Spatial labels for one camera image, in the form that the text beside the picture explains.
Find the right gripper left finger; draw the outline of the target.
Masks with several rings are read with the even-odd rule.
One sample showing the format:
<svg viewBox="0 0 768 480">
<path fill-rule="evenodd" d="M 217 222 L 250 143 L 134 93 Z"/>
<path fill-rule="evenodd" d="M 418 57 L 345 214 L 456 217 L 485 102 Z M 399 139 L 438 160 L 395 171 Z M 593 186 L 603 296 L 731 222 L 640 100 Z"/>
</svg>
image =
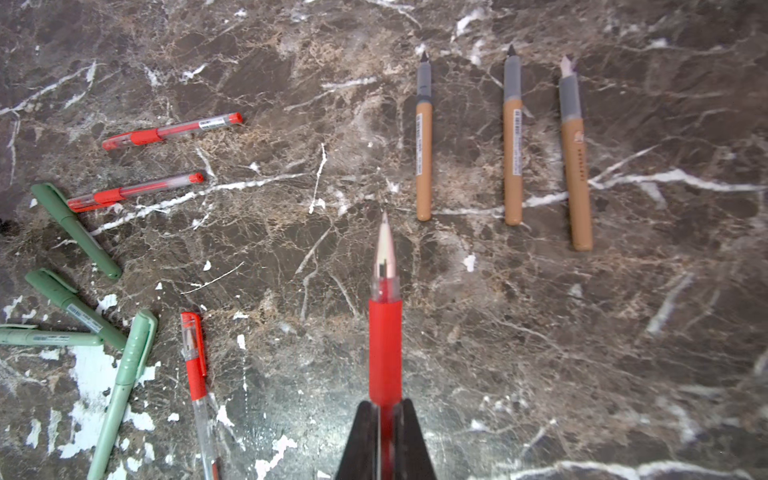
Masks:
<svg viewBox="0 0 768 480">
<path fill-rule="evenodd" d="M 379 410 L 362 401 L 356 410 L 336 480 L 376 480 L 379 478 Z"/>
</svg>

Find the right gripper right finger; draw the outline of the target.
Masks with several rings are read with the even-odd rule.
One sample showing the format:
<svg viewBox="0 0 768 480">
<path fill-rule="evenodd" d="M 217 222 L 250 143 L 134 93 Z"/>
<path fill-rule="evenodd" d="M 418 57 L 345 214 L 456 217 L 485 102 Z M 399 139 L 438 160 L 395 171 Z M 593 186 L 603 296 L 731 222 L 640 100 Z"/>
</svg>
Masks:
<svg viewBox="0 0 768 480">
<path fill-rule="evenodd" d="M 436 480 L 414 404 L 402 400 L 395 408 L 395 478 Z"/>
</svg>

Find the red gel pen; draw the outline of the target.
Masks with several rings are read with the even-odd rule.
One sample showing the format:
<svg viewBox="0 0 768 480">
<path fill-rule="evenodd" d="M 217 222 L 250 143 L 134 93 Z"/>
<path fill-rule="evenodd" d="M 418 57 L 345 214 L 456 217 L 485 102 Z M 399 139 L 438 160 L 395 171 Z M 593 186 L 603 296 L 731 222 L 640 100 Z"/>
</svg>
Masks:
<svg viewBox="0 0 768 480">
<path fill-rule="evenodd" d="M 217 456 L 207 408 L 207 368 L 201 317 L 194 312 L 181 313 L 182 355 L 184 357 L 196 431 L 201 449 L 205 479 L 219 479 Z"/>
<path fill-rule="evenodd" d="M 201 120 L 116 135 L 104 140 L 102 148 L 106 151 L 111 151 L 132 146 L 142 146 L 162 142 L 176 136 L 191 135 L 201 131 L 215 130 L 242 123 L 243 116 L 238 112 L 232 112 Z"/>
<path fill-rule="evenodd" d="M 107 208 L 136 196 L 179 189 L 205 181 L 206 178 L 203 173 L 192 172 L 70 198 L 66 204 L 73 212 L 80 213 Z"/>
<path fill-rule="evenodd" d="M 394 477 L 394 407 L 402 398 L 402 301 L 394 241 L 382 216 L 369 301 L 369 396 L 378 407 L 378 479 Z"/>
</svg>

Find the tan pen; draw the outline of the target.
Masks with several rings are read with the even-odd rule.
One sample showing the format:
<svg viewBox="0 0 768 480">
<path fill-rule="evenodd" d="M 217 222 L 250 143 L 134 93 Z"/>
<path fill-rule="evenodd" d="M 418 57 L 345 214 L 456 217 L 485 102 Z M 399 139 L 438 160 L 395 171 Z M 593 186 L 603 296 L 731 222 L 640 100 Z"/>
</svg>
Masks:
<svg viewBox="0 0 768 480">
<path fill-rule="evenodd" d="M 416 97 L 416 211 L 419 221 L 428 221 L 432 207 L 433 104 L 431 64 L 423 52 L 417 70 Z"/>
<path fill-rule="evenodd" d="M 522 84 L 521 59 L 513 45 L 504 63 L 503 141 L 505 223 L 520 225 L 523 219 L 522 178 Z"/>
<path fill-rule="evenodd" d="M 573 62 L 563 56 L 558 84 L 562 151 L 568 189 L 571 239 L 576 251 L 593 249 L 591 204 L 584 121 L 579 95 L 578 77 Z"/>
</svg>

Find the green pen vertical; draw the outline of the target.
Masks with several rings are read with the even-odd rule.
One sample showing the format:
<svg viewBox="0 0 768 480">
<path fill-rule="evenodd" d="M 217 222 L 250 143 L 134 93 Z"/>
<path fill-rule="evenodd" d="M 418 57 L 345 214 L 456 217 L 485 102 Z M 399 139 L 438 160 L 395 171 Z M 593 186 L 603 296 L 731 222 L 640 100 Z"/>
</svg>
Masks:
<svg viewBox="0 0 768 480">
<path fill-rule="evenodd" d="M 101 479 L 106 471 L 129 397 L 136 381 L 141 377 L 150 355 L 157 332 L 158 320 L 148 309 L 134 317 L 130 334 L 116 374 L 106 417 L 95 446 L 87 479 Z"/>
</svg>

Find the green pen middle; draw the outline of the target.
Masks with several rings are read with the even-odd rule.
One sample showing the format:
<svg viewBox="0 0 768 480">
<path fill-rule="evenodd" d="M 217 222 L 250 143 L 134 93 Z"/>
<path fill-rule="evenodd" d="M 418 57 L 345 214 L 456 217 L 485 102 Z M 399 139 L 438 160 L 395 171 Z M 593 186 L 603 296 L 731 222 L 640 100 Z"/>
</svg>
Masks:
<svg viewBox="0 0 768 480">
<path fill-rule="evenodd" d="M 85 325 L 92 333 L 119 352 L 123 352 L 127 337 L 78 297 L 78 290 L 55 272 L 41 268 L 25 275 L 25 280 L 52 304 Z"/>
</svg>

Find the green pen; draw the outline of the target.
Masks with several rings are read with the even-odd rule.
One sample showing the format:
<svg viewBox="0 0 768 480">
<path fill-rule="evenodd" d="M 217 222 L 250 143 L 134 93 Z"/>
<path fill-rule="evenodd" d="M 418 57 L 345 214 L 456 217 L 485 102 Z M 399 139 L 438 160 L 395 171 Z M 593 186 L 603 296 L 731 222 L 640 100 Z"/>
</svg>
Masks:
<svg viewBox="0 0 768 480">
<path fill-rule="evenodd" d="M 123 352 L 127 337 L 78 297 L 78 290 L 55 272 L 41 268 L 25 275 L 25 280 L 52 304 L 85 325 L 92 333 L 119 352 Z"/>
<path fill-rule="evenodd" d="M 122 270 L 112 257 L 91 236 L 66 203 L 63 194 L 51 183 L 38 183 L 31 187 L 33 196 L 53 219 L 69 234 L 79 247 L 96 263 L 98 269 L 110 279 L 122 276 Z"/>
<path fill-rule="evenodd" d="M 14 346 L 101 346 L 104 340 L 93 333 L 40 330 L 36 325 L 3 324 L 2 345 Z"/>
</svg>

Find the green pen lower left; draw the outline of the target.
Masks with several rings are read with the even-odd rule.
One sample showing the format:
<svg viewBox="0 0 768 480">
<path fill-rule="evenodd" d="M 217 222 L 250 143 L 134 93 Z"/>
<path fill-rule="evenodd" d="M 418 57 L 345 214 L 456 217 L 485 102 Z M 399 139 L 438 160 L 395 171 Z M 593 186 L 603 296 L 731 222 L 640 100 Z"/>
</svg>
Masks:
<svg viewBox="0 0 768 480">
<path fill-rule="evenodd" d="M 93 333 L 40 330 L 36 325 L 3 324 L 2 345 L 14 346 L 101 346 L 104 340 Z"/>
</svg>

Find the green pen upper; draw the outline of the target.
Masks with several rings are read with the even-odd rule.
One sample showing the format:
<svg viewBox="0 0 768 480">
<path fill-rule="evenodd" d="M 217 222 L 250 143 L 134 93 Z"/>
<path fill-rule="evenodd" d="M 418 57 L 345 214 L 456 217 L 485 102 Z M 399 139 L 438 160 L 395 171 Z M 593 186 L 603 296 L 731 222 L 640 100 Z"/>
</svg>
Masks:
<svg viewBox="0 0 768 480">
<path fill-rule="evenodd" d="M 53 219 L 69 234 L 79 247 L 96 263 L 98 269 L 110 279 L 122 276 L 122 270 L 112 257 L 91 236 L 66 203 L 63 194 L 51 183 L 38 183 L 31 187 L 33 196 Z"/>
</svg>

